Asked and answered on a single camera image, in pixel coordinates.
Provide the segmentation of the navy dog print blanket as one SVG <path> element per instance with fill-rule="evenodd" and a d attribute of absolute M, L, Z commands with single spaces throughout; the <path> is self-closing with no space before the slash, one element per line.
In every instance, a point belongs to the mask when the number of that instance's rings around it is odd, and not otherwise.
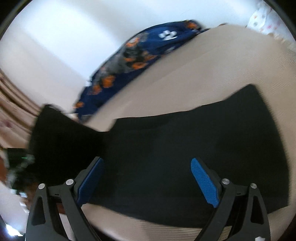
<path fill-rule="evenodd" d="M 88 121 L 104 104 L 161 57 L 206 32 L 194 20 L 169 22 L 132 36 L 93 73 L 75 104 L 79 122 Z"/>

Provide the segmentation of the white patterned sheet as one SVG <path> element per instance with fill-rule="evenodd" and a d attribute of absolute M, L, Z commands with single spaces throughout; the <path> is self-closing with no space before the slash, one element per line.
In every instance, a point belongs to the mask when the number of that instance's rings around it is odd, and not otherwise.
<path fill-rule="evenodd" d="M 246 26 L 255 32 L 273 37 L 295 52 L 295 39 L 280 16 L 265 1 L 260 1 Z"/>

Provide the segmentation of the beige mattress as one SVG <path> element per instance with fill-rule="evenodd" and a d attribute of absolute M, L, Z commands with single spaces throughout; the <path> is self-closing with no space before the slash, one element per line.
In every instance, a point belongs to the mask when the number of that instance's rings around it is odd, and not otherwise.
<path fill-rule="evenodd" d="M 268 216 L 271 238 L 295 240 L 295 44 L 234 25 L 213 28 L 145 71 L 86 126 L 107 131 L 117 118 L 193 109 L 249 83 L 276 120 L 290 171 L 289 205 Z"/>

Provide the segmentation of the black pants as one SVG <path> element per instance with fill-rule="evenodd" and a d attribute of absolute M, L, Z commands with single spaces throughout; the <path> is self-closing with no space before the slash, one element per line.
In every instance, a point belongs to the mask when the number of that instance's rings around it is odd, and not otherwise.
<path fill-rule="evenodd" d="M 45 106 L 28 151 L 37 179 L 59 185 L 95 157 L 104 170 L 90 203 L 178 227 L 202 227 L 213 206 L 192 172 L 197 158 L 234 184 L 255 183 L 267 212 L 288 205 L 289 172 L 273 118 L 254 85 L 190 111 L 120 118 L 107 132 Z"/>

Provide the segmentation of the beige floral curtain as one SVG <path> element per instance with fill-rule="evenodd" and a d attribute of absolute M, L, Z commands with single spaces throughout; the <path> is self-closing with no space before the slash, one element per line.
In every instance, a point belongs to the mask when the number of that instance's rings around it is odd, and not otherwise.
<path fill-rule="evenodd" d="M 25 148 L 41 108 L 1 71 L 1 150 Z"/>

